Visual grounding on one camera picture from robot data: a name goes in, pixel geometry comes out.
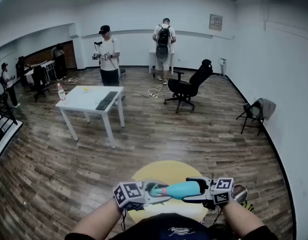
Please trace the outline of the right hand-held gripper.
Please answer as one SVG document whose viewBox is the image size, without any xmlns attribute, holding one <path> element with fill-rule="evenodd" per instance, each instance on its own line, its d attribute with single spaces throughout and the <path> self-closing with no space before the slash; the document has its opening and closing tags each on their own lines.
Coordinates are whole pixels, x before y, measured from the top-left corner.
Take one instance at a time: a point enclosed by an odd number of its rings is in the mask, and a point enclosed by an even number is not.
<svg viewBox="0 0 308 240">
<path fill-rule="evenodd" d="M 187 177 L 186 181 L 194 181 L 200 187 L 207 187 L 205 194 L 185 196 L 181 200 L 185 203 L 203 204 L 207 209 L 215 209 L 216 206 L 228 203 L 234 193 L 234 179 L 220 177 L 211 180 L 205 176 Z"/>
</svg>

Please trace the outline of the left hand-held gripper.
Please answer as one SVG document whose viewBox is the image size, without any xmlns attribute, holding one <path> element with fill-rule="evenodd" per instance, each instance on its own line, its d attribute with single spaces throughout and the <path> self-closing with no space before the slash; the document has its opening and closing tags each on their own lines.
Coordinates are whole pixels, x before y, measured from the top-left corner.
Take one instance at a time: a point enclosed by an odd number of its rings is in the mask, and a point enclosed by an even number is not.
<svg viewBox="0 0 308 240">
<path fill-rule="evenodd" d="M 163 204 L 171 196 L 151 196 L 151 189 L 166 188 L 169 185 L 157 180 L 120 182 L 113 188 L 113 197 L 120 209 L 139 211 L 144 207 Z"/>
</svg>

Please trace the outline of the teal bottle with pink cap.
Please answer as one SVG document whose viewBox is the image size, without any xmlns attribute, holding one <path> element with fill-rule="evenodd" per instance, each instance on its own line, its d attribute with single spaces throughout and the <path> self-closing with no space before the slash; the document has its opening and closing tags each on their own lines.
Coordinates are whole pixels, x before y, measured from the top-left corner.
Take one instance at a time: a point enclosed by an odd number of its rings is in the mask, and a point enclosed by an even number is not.
<svg viewBox="0 0 308 240">
<path fill-rule="evenodd" d="M 189 196 L 197 196 L 200 193 L 200 186 L 196 181 L 180 182 L 166 188 L 166 194 L 177 200 L 182 200 Z"/>
</svg>

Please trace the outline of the person's right forearm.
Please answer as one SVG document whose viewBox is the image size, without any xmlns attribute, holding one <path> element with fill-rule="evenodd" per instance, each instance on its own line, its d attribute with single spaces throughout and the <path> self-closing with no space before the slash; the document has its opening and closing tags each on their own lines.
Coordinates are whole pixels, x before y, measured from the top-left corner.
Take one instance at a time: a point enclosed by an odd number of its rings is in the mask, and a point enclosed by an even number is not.
<svg viewBox="0 0 308 240">
<path fill-rule="evenodd" d="M 240 238 L 264 226 L 263 222 L 255 214 L 235 200 L 226 203 L 222 207 L 222 212 L 226 222 Z"/>
</svg>

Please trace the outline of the person's left forearm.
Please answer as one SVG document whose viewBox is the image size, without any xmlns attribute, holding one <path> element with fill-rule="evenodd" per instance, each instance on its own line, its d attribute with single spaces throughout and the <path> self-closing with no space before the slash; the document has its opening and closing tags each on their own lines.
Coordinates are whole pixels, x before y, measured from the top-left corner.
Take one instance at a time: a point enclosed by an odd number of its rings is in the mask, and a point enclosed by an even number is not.
<svg viewBox="0 0 308 240">
<path fill-rule="evenodd" d="M 81 219 L 64 240 L 105 240 L 121 216 L 122 210 L 113 197 Z"/>
</svg>

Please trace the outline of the yellow round table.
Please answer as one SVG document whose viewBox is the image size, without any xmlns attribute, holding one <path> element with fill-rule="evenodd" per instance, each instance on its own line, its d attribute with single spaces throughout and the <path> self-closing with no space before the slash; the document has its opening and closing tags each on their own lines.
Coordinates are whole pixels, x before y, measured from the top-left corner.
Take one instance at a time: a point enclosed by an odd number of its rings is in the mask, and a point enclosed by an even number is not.
<svg viewBox="0 0 308 240">
<path fill-rule="evenodd" d="M 194 167 L 174 160 L 162 160 L 150 163 L 139 169 L 132 177 L 135 181 L 156 180 L 167 185 L 174 185 L 186 180 L 187 177 L 198 177 L 201 173 Z M 128 212 L 131 219 L 139 221 L 161 213 L 177 213 L 179 215 L 202 222 L 208 209 L 197 203 L 185 203 L 171 199 L 164 204 L 149 205 L 144 210 Z"/>
</svg>

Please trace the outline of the yellow black striped bag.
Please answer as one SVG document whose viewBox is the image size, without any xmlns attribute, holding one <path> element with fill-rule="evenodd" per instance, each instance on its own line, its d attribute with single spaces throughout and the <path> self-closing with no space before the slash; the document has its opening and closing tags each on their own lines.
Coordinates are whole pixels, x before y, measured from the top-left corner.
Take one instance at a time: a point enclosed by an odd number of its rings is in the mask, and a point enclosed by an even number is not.
<svg viewBox="0 0 308 240">
<path fill-rule="evenodd" d="M 255 208 L 254 205 L 248 202 L 247 200 L 240 202 L 239 204 L 243 206 L 245 209 L 249 210 L 250 212 L 252 212 Z"/>
</svg>

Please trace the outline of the black folding chair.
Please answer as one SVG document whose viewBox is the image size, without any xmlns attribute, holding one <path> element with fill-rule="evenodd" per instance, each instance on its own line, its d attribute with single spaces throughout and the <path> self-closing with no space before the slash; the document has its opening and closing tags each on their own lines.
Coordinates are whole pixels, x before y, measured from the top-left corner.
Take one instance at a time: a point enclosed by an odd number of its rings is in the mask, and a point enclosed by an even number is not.
<svg viewBox="0 0 308 240">
<path fill-rule="evenodd" d="M 265 120 L 261 108 L 261 103 L 259 101 L 255 101 L 253 104 L 244 104 L 243 109 L 244 112 L 236 118 L 236 120 L 239 118 L 244 118 L 244 123 L 240 134 L 244 132 L 245 127 L 248 127 L 258 129 L 257 136 L 259 136 L 261 133 L 262 125 Z M 259 126 L 247 125 L 248 119 L 251 119 L 251 122 L 257 121 Z"/>
</svg>

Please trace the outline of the black keyboard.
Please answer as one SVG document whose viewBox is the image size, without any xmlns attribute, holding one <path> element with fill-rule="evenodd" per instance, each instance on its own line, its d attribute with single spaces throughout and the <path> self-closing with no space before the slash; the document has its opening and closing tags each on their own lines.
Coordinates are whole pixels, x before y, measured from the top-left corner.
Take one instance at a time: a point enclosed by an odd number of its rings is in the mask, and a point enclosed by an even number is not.
<svg viewBox="0 0 308 240">
<path fill-rule="evenodd" d="M 97 105 L 95 108 L 98 111 L 105 111 L 115 96 L 118 94 L 117 91 L 110 91 Z"/>
</svg>

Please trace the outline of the black office chair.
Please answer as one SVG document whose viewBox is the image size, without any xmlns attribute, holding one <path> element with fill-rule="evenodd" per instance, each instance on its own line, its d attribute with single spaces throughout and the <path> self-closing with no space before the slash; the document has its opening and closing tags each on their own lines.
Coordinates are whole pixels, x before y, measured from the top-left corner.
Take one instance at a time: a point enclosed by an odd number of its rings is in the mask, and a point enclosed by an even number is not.
<svg viewBox="0 0 308 240">
<path fill-rule="evenodd" d="M 177 71 L 177 79 L 169 79 L 167 86 L 172 92 L 172 98 L 164 100 L 163 104 L 166 105 L 169 101 L 178 101 L 176 113 L 179 113 L 179 108 L 182 102 L 191 106 L 191 109 L 195 110 L 195 105 L 191 103 L 191 98 L 195 97 L 199 92 L 200 85 L 207 80 L 213 74 L 212 61 L 204 59 L 199 69 L 189 79 L 189 81 L 181 80 L 183 72 Z"/>
</svg>

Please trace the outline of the white square table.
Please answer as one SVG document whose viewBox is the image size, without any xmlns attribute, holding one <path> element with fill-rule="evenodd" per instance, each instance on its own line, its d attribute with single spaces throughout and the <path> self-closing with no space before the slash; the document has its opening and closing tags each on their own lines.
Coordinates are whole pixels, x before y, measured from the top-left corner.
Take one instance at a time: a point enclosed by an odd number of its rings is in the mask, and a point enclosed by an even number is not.
<svg viewBox="0 0 308 240">
<path fill-rule="evenodd" d="M 55 106 L 59 108 L 65 123 L 75 141 L 78 141 L 79 138 L 66 114 L 67 111 L 71 112 L 82 112 L 85 116 L 86 122 L 90 123 L 90 114 L 100 115 L 104 127 L 109 139 L 110 146 L 112 149 L 117 147 L 117 143 L 113 136 L 110 120 L 109 120 L 109 111 L 115 102 L 117 102 L 117 109 L 119 115 L 120 126 L 125 127 L 125 119 L 123 112 L 122 104 L 122 94 L 124 88 L 120 86 L 84 86 L 77 85 L 74 87 L 68 94 L 66 94 L 65 101 L 60 100 Z M 108 105 L 106 110 L 96 110 L 99 102 L 109 93 L 117 92 L 117 95 L 114 97 L 112 102 Z"/>
</svg>

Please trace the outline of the black swivel chair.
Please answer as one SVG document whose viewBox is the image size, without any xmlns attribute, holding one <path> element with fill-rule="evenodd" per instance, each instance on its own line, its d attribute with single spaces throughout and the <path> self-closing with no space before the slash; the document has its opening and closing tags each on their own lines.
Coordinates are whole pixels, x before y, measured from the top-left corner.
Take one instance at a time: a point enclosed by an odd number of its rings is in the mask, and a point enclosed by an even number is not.
<svg viewBox="0 0 308 240">
<path fill-rule="evenodd" d="M 33 69 L 32 79 L 33 89 L 36 91 L 34 99 L 37 102 L 39 96 L 46 97 L 45 92 L 50 92 L 49 83 L 46 82 L 44 69 L 40 65 Z"/>
</svg>

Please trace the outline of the white desk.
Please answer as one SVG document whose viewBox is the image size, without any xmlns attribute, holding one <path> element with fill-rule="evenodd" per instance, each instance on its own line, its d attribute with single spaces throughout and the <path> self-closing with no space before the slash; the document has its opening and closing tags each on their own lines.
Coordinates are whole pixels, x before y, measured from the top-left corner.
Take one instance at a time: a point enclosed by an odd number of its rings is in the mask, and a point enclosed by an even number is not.
<svg viewBox="0 0 308 240">
<path fill-rule="evenodd" d="M 44 73 L 48 81 L 51 80 L 51 77 L 54 76 L 56 77 L 56 72 L 55 72 L 55 61 L 50 60 L 47 61 L 43 64 L 40 65 L 44 69 Z"/>
</svg>

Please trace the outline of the black stair railing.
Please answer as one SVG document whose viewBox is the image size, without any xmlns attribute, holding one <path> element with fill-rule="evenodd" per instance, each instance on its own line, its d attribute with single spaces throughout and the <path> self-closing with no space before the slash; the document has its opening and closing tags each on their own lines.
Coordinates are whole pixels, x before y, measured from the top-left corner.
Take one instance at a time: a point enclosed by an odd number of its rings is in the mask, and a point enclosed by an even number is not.
<svg viewBox="0 0 308 240">
<path fill-rule="evenodd" d="M 4 92 L 0 95 L 0 141 L 12 125 L 18 125 L 18 123 L 8 104 L 8 93 Z"/>
</svg>

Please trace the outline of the wall electrical panel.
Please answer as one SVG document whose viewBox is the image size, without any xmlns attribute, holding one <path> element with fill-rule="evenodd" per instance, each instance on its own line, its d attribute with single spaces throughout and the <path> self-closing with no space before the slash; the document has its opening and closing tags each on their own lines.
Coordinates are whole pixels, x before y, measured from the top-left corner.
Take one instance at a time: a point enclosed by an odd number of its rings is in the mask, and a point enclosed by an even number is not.
<svg viewBox="0 0 308 240">
<path fill-rule="evenodd" d="M 222 31 L 223 17 L 215 14 L 209 16 L 209 29 L 213 31 Z"/>
</svg>

